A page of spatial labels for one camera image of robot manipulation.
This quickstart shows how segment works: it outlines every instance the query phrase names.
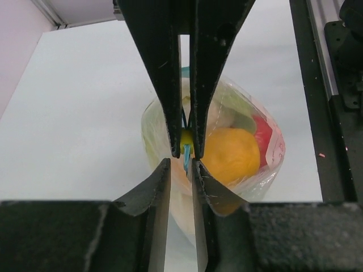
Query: orange fruit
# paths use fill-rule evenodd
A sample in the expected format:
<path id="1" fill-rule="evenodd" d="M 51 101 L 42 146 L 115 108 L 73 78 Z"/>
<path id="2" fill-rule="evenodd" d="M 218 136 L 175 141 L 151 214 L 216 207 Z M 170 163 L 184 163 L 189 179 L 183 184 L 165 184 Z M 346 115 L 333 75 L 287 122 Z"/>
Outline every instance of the orange fruit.
<path id="1" fill-rule="evenodd" d="M 201 161 L 216 180 L 230 187 L 258 172 L 260 150 L 248 131 L 223 127 L 209 133 Z"/>

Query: green object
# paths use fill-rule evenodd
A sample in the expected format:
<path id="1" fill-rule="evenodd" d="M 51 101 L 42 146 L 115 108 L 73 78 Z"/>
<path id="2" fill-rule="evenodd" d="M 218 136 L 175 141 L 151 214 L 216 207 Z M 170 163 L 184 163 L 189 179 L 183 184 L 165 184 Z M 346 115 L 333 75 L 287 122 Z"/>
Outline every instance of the green object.
<path id="1" fill-rule="evenodd" d="M 184 79 L 182 81 L 182 104 L 184 109 L 187 109 L 190 107 L 191 100 L 189 85 L 185 81 L 185 79 L 189 79 L 189 67 L 181 69 L 181 77 Z M 252 118 L 255 108 L 232 84 L 223 79 L 220 80 L 212 102 L 220 107 L 222 114 L 233 117 L 232 127 L 245 129 L 251 134 L 255 134 L 257 125 Z M 152 169 L 156 168 L 163 158 L 171 157 L 165 118 L 157 98 L 150 103 L 142 115 L 141 134 Z"/>

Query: white backdrop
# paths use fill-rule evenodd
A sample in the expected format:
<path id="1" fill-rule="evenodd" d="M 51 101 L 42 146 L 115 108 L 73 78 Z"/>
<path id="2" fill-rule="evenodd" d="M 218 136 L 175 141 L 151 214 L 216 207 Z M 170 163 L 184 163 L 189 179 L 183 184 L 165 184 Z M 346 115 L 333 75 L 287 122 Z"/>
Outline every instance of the white backdrop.
<path id="1" fill-rule="evenodd" d="M 37 42 L 52 24 L 30 0 L 0 0 L 0 118 Z"/>
<path id="2" fill-rule="evenodd" d="M 321 201 L 287 0 L 256 1 L 224 74 L 260 100 L 285 138 L 265 201 Z M 44 34 L 0 120 L 0 199 L 123 195 L 150 174 L 140 120 L 154 97 L 124 22 Z M 195 251 L 170 224 L 166 271 L 196 271 Z"/>

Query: plastic bag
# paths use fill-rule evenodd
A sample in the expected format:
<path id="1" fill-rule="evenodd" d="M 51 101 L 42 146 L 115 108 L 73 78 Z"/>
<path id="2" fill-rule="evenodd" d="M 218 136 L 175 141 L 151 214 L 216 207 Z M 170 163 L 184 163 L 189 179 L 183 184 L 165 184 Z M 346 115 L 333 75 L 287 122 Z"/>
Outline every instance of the plastic bag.
<path id="1" fill-rule="evenodd" d="M 190 112 L 189 68 L 182 69 L 182 103 Z M 166 123 L 156 98 L 141 120 L 142 138 L 152 169 L 171 158 L 170 211 L 195 244 L 192 187 L 183 155 L 171 156 Z M 285 155 L 281 130 L 267 110 L 236 84 L 221 77 L 209 107 L 203 164 L 219 182 L 246 201 L 260 201 L 276 177 Z"/>

